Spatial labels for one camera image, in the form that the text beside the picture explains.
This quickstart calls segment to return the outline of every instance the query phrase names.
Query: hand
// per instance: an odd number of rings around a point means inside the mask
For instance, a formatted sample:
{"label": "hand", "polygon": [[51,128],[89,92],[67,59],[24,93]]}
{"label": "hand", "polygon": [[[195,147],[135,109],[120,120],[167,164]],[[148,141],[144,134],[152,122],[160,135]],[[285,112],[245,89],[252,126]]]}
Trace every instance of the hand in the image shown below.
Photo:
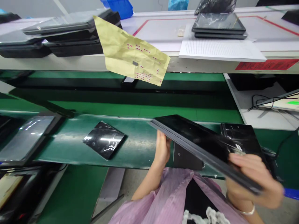
{"label": "hand", "polygon": [[233,180],[227,178],[228,197],[233,205],[243,212],[251,211],[252,202],[271,209],[279,207],[284,195],[283,187],[272,178],[269,170],[259,156],[240,156],[230,153],[229,160],[239,166],[243,174],[263,187],[262,194],[256,196]]}
{"label": "hand", "polygon": [[166,138],[161,131],[157,131],[156,153],[153,161],[154,165],[165,167],[170,157],[170,139]]}

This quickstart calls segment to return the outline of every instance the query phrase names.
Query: white shelf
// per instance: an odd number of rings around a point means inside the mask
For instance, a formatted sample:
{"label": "white shelf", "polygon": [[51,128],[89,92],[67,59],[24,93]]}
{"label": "white shelf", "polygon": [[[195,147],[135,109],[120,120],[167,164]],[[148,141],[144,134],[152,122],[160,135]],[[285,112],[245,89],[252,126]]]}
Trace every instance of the white shelf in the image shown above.
{"label": "white shelf", "polygon": [[252,96],[261,94],[267,97],[280,96],[284,93],[284,89],[276,82],[273,87],[264,90],[238,91],[232,83],[228,74],[224,74],[228,87],[233,95],[239,112],[245,124],[252,125],[253,128],[266,128],[276,130],[294,131],[299,126],[299,112],[290,112],[292,115],[283,110],[258,110],[252,109]]}

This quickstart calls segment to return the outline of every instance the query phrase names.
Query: sticker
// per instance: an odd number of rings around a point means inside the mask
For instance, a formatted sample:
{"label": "sticker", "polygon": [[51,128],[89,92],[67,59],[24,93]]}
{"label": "sticker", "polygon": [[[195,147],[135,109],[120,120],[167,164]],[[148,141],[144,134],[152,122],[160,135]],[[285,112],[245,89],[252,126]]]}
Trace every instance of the sticker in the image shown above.
{"label": "sticker", "polygon": [[240,62],[235,70],[288,70],[299,59],[269,59],[265,62]]}
{"label": "sticker", "polygon": [[294,105],[299,105],[298,101],[291,101],[291,102],[287,102],[288,104],[294,104]]}
{"label": "sticker", "polygon": [[242,148],[241,148],[241,146],[239,146],[239,145],[236,144],[236,147],[237,147],[237,149],[243,151]]}

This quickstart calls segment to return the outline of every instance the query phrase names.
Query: tablet screen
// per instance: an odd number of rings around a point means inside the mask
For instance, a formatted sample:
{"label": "tablet screen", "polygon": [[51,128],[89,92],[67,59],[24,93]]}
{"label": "tablet screen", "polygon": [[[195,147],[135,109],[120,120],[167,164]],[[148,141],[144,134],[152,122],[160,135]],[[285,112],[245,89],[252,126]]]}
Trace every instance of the tablet screen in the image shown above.
{"label": "tablet screen", "polygon": [[244,30],[244,26],[234,13],[201,13],[193,25],[195,29]]}
{"label": "tablet screen", "polygon": [[158,117],[155,118],[155,120],[169,127],[179,135],[182,135],[225,163],[228,162],[228,154],[234,152],[234,148],[230,147],[230,145],[234,145],[232,141],[181,116],[171,115]]}

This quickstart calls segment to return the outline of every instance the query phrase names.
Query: yellow paper with red marks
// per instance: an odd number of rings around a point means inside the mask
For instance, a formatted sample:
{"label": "yellow paper with red marks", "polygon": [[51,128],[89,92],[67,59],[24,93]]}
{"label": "yellow paper with red marks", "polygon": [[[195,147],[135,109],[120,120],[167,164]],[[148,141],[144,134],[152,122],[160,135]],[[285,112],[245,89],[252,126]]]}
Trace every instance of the yellow paper with red marks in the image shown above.
{"label": "yellow paper with red marks", "polygon": [[144,40],[93,16],[107,70],[161,86],[170,57]]}

